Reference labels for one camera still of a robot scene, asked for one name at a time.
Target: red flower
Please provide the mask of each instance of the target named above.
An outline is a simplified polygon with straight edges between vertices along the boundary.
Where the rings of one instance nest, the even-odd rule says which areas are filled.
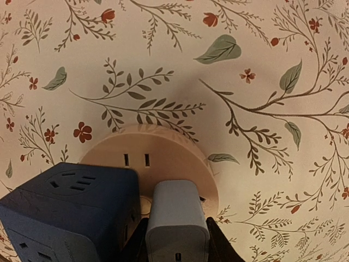
[[[50,131],[49,129],[46,130],[46,132],[44,133],[45,136],[45,140],[47,142],[50,142],[50,144],[54,144],[54,140],[53,138],[55,137],[55,131]]]
[[[347,124],[347,128],[344,128],[341,133],[346,139],[349,138],[349,124]]]
[[[246,78],[246,83],[250,84],[251,80],[253,80],[256,77],[255,73],[251,73],[251,68],[249,69],[245,69],[245,75],[244,74],[240,74],[241,79],[245,79]]]
[[[6,128],[10,129],[10,132],[13,132],[14,127],[15,127],[15,123],[11,122],[11,118],[7,118]]]
[[[74,130],[74,137],[79,137],[80,142],[85,143],[85,140],[91,140],[92,139],[92,128],[90,126],[85,126],[84,122],[79,123],[79,129]]]
[[[29,90],[31,90],[31,89],[36,90],[38,88],[37,87],[37,83],[38,83],[38,79],[37,78],[35,78],[35,80],[33,78],[30,78],[29,82],[31,83],[29,85]]]
[[[315,31],[315,33],[318,33],[318,28],[321,26],[320,23],[319,23],[319,20],[318,19],[317,21],[315,21],[314,18],[312,18],[310,21],[309,21],[309,24],[310,24],[310,29]]]
[[[344,192],[342,194],[343,199],[345,200],[347,197],[349,197],[349,190],[348,187],[344,188]]]
[[[8,16],[5,18],[5,22],[6,24],[9,23],[9,21],[11,21],[12,17],[11,17],[11,13],[8,14]]]
[[[294,214],[298,211],[298,209],[300,208],[300,205],[295,206],[292,210],[291,210],[291,214]]]
[[[272,46],[276,46],[279,43],[279,38],[274,37],[272,41],[270,41],[270,43],[272,44]]]
[[[114,18],[115,18],[115,11],[110,8],[105,10],[101,15],[101,19],[103,23],[108,23],[108,20],[113,20]]]
[[[203,19],[203,23],[208,27],[215,27],[218,23],[218,17],[212,13],[203,13],[206,17]]]

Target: leaf pattern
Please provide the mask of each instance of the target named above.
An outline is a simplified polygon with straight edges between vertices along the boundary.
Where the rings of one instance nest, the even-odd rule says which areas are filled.
[[[217,38],[208,50],[195,60],[202,64],[212,64],[218,61],[235,59],[239,56],[241,56],[241,48],[236,43],[235,38],[225,34]]]
[[[43,89],[48,91],[56,90],[59,86],[63,85],[67,80],[67,73],[65,72],[64,67],[60,67],[57,72],[55,78],[53,78]]]
[[[159,125],[202,150],[245,261],[347,260],[348,0],[0,6],[0,193]]]

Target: red berry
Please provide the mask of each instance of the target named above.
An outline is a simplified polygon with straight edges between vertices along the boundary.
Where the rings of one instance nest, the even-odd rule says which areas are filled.
[[[274,37],[270,43],[272,46],[276,46],[279,43],[279,38]]]
[[[300,208],[300,205],[295,206],[292,210],[291,210],[291,214],[294,214],[298,211],[298,209]]]

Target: socket hole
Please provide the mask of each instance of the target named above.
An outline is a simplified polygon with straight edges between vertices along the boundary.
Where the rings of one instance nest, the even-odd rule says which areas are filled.
[[[84,182],[84,181],[77,181],[77,184],[85,184],[89,186],[91,183],[90,182]]]
[[[27,244],[25,244],[25,243],[20,244],[20,247],[21,248],[28,248]]]
[[[82,178],[90,179],[90,180],[95,180],[96,179],[95,177],[92,177],[92,176],[83,176]]]
[[[182,262],[182,254],[181,253],[176,253],[176,262]]]
[[[130,166],[129,154],[124,154],[125,166]]]
[[[58,185],[55,181],[51,181],[50,184],[51,184],[51,186],[53,186],[54,188],[59,187],[59,185]]]
[[[70,189],[79,190],[79,191],[85,190],[83,187],[76,187],[76,186],[71,186]]]
[[[74,172],[64,173],[64,174],[62,174],[62,176],[75,176],[75,173]]]
[[[145,161],[146,161],[146,166],[150,166],[151,160],[150,160],[149,154],[145,154],[144,157],[145,157]]]
[[[52,261],[52,259],[51,259],[51,257],[50,257],[49,255],[45,255],[45,254],[42,254],[42,253],[40,253],[40,252],[38,252],[38,255],[39,255],[40,257],[44,258],[44,259],[47,259],[47,260],[49,260],[49,261]]]

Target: branch pattern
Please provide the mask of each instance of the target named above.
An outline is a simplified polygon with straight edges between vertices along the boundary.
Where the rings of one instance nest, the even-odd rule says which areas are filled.
[[[124,71],[116,71],[116,60],[111,61],[108,58],[105,61],[104,67],[109,75],[108,83],[102,86],[102,91],[105,95],[99,98],[86,98],[72,92],[79,98],[100,105],[104,111],[101,114],[101,119],[107,121],[107,126],[112,132],[118,132],[124,124],[124,113],[133,113],[137,123],[157,124],[159,126],[166,125],[171,129],[181,133],[193,142],[198,142],[195,138],[195,132],[192,131],[192,126],[185,123],[185,118],[189,114],[195,115],[197,111],[203,110],[205,104],[181,104],[176,102],[168,102],[167,98],[147,99],[146,93],[153,90],[153,86],[160,86],[164,82],[169,82],[173,77],[174,71],[164,72],[164,69],[158,68],[155,73],[145,75],[143,69],[139,69],[139,78],[128,73],[124,80],[120,80]],[[138,108],[126,108],[118,105],[111,105],[108,101],[116,98],[130,98],[142,102]]]
[[[28,161],[31,165],[32,158],[35,153],[38,152],[41,153],[42,159],[44,159],[47,164],[55,165],[52,145],[56,143],[55,139],[58,135],[57,128],[59,124],[51,125],[50,128],[45,129],[45,112],[42,107],[40,107],[38,111],[39,113],[34,116],[27,116],[26,119],[28,124],[20,127],[20,145],[27,150],[25,154],[21,155],[20,159],[22,162],[25,160]],[[61,150],[61,154],[61,162],[66,162],[69,158],[67,145]]]
[[[55,51],[60,52],[62,48],[66,47],[68,41],[73,42],[73,40],[77,41],[80,39],[80,35],[73,32],[74,27],[78,23],[83,28],[85,34],[90,33],[97,39],[101,38],[102,40],[114,40],[116,34],[111,33],[109,30],[113,28],[113,23],[111,21],[104,22],[100,17],[86,16],[87,13],[84,7],[77,7],[75,1],[74,6],[70,4],[71,1],[64,1],[69,9],[69,18],[67,19],[69,27],[64,31],[66,36],[62,42],[55,47]]]
[[[150,30],[143,31],[143,37],[147,39],[147,49],[149,51],[149,55],[151,54],[151,48],[153,46],[153,41],[155,38],[155,34],[157,32],[157,29],[159,27],[159,23],[162,23],[166,28],[166,33],[171,37],[171,40],[174,41],[173,47],[179,48],[182,52],[182,46],[179,42],[178,34],[185,34],[189,37],[201,39],[201,37],[195,33],[192,33],[191,31],[185,29],[183,26],[181,26],[178,23],[175,22],[168,22],[163,18],[163,15],[165,13],[169,13],[173,16],[177,15],[185,20],[190,21],[191,15],[186,13],[184,9],[190,9],[191,6],[179,4],[179,3],[171,3],[171,4],[162,4],[157,6],[150,6],[138,3],[134,0],[131,0],[131,3],[136,5],[141,9],[141,11],[147,12],[151,18],[149,19],[149,25]]]
[[[42,23],[42,20],[39,19],[38,13],[34,11],[26,10],[24,14],[25,21],[22,23],[20,21],[19,28],[15,31],[15,35],[20,35],[23,31],[22,40],[24,40],[23,46],[29,44],[32,40],[37,42],[38,50],[40,53],[40,41],[48,37],[48,31],[50,26],[52,26],[52,17],[47,21]]]
[[[5,69],[0,70],[0,90],[10,85],[10,83],[18,80],[20,78],[27,78],[30,75],[30,72],[19,71],[17,73],[12,73],[13,67],[18,60],[16,56],[17,49],[14,45],[12,45],[12,49],[10,53],[6,54],[6,67]],[[0,106],[3,110],[4,118],[8,118],[9,116],[15,116],[15,109],[22,108],[22,102],[24,99],[24,95],[21,94],[17,98],[14,99],[13,91],[5,92],[4,95],[0,96]]]
[[[245,26],[251,31],[251,33],[261,38],[267,45],[270,46],[269,39],[266,36],[262,28],[255,23],[255,21],[262,22],[264,19],[258,15],[246,12],[246,11],[236,11],[228,7],[225,4],[236,4],[236,5],[247,5],[251,3],[246,0],[210,0],[215,7],[218,8],[218,17],[222,19],[222,23],[225,24],[224,29],[228,30],[231,33],[233,30],[238,29],[238,24],[230,16],[231,14],[242,19],[245,22]]]

